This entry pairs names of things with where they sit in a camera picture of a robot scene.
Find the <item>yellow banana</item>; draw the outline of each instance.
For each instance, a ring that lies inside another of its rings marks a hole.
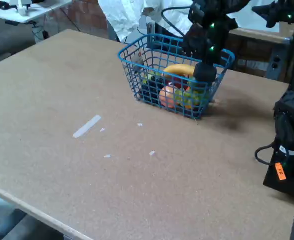
[[[194,66],[190,66],[187,64],[173,64],[173,65],[167,66],[163,71],[166,73],[171,73],[176,75],[185,74],[185,75],[192,76],[194,70],[195,70]]]

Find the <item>orange tag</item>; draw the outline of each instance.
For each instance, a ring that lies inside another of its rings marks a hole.
[[[286,175],[285,175],[285,171],[283,171],[283,167],[281,165],[281,163],[277,162],[276,163],[276,170],[277,170],[277,174],[280,180],[285,180],[287,179]]]

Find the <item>blue basket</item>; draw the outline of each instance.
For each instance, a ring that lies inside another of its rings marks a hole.
[[[195,66],[201,60],[182,55],[182,39],[161,34],[147,34],[122,49],[122,62],[136,99],[168,111],[197,119],[209,105],[235,56],[222,50],[216,80],[209,84],[189,75],[163,72],[173,64]]]

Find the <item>white cloth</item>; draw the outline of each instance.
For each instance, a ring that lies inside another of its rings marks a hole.
[[[228,16],[235,18],[240,28],[279,33],[279,23],[276,23],[273,28],[267,28],[267,22],[251,10],[254,6],[268,5],[273,1],[274,0],[251,0],[241,11],[231,13]]]
[[[274,28],[266,28],[266,21],[251,11],[251,7],[270,4],[273,0],[251,0],[251,2],[237,13],[229,16],[237,20],[241,28],[279,32],[279,24]],[[145,8],[153,8],[149,17],[171,33],[180,36],[161,17],[161,10],[168,7],[190,6],[192,0],[98,0],[99,5],[108,21],[114,28],[120,41],[132,33],[138,26]],[[188,20],[188,9],[169,10],[164,14],[179,30],[186,33],[191,22]]]

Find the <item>floor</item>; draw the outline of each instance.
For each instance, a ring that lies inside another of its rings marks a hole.
[[[88,28],[86,26],[78,26],[83,33],[92,34],[95,36],[107,38],[107,31],[97,28]],[[44,28],[50,36],[63,31],[65,29],[76,30],[75,27],[66,21],[56,22],[55,19],[47,19]],[[12,26],[5,24],[4,20],[0,19],[0,55],[4,53],[15,54],[34,44],[34,37],[31,32],[30,24],[19,24]]]
[[[107,31],[101,29],[92,29],[78,26],[82,32],[107,38]],[[75,29],[72,24],[66,22],[57,23],[47,20],[45,30],[52,36],[64,29]],[[5,24],[0,19],[0,56],[5,53],[12,55],[34,45],[34,37],[31,32],[31,26],[19,24],[12,26]],[[0,223],[9,215],[12,210],[0,212]],[[42,224],[31,216],[25,216],[23,220],[7,235],[4,240],[61,240],[62,236],[50,227]]]

